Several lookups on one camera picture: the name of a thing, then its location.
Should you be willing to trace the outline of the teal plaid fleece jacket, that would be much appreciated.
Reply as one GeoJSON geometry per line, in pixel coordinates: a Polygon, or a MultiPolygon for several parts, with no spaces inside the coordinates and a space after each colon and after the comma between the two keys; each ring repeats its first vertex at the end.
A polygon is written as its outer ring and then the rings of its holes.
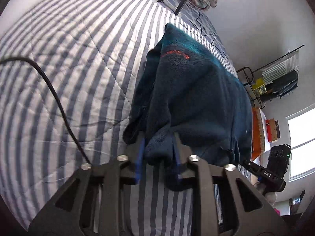
{"type": "Polygon", "coordinates": [[[136,88],[126,144],[145,134],[144,159],[164,164],[166,186],[182,190],[175,136],[209,164],[251,158],[253,115],[245,88],[208,49],[168,23],[148,52],[136,88]]]}

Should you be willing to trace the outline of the black metal clothes rack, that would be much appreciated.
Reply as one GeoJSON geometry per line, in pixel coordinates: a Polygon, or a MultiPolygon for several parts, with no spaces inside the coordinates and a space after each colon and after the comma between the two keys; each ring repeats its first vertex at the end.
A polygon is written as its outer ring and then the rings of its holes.
{"type": "Polygon", "coordinates": [[[290,50],[255,70],[243,67],[236,71],[253,108],[264,109],[266,103],[287,96],[298,88],[299,51],[303,47],[290,50]]]}

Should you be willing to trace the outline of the dark folded clothes on rack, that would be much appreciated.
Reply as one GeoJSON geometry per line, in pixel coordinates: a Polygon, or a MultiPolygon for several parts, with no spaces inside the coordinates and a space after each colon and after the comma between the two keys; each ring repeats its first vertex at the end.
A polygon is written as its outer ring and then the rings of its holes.
{"type": "Polygon", "coordinates": [[[270,101],[275,98],[282,98],[298,87],[298,73],[295,70],[292,70],[273,80],[272,83],[267,84],[265,87],[266,93],[260,96],[262,102],[270,101]]]}

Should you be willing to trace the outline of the orange storage box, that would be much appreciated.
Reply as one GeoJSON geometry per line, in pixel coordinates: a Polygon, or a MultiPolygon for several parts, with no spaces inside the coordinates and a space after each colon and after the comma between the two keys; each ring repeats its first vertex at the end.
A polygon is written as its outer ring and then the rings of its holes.
{"type": "Polygon", "coordinates": [[[252,130],[252,154],[251,160],[255,160],[265,151],[266,124],[265,115],[260,108],[252,108],[253,130],[252,130]]]}

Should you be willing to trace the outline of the red book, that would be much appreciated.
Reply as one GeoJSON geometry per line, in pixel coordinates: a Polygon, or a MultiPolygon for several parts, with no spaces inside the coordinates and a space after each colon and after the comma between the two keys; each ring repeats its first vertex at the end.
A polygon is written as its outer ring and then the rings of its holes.
{"type": "Polygon", "coordinates": [[[266,120],[266,130],[268,141],[271,143],[276,142],[278,140],[278,135],[274,118],[266,120]]]}

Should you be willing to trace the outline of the bright window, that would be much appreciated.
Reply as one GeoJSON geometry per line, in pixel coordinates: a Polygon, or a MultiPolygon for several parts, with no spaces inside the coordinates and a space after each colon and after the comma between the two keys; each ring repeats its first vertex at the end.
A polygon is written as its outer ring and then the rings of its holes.
{"type": "Polygon", "coordinates": [[[314,105],[287,117],[290,143],[289,181],[293,182],[314,173],[314,105]]]}

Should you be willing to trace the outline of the yellow box on rack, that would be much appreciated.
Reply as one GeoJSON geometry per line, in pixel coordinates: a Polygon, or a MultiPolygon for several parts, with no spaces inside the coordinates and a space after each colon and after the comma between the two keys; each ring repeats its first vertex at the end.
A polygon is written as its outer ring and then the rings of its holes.
{"type": "Polygon", "coordinates": [[[267,92],[263,78],[256,79],[256,82],[252,85],[254,94],[259,97],[267,92]]]}

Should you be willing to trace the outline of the white striped cloth on rack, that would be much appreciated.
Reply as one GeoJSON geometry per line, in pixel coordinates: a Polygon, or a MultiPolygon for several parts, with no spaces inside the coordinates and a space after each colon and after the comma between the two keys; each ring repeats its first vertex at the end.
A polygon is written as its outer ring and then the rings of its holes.
{"type": "Polygon", "coordinates": [[[272,83],[273,80],[299,68],[299,51],[285,55],[283,58],[272,63],[261,70],[261,75],[265,84],[272,83]]]}

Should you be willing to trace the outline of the blue white striped bed quilt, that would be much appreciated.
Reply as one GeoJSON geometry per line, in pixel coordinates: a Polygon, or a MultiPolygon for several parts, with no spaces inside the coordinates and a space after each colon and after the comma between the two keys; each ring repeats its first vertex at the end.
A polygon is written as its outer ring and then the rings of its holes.
{"type": "MultiPolygon", "coordinates": [[[[134,89],[147,52],[172,23],[236,75],[214,26],[176,0],[43,0],[1,37],[1,57],[35,61],[55,88],[89,159],[108,162],[124,149],[134,89]]],[[[55,99],[23,62],[1,66],[1,196],[27,229],[83,162],[55,99]]]]}

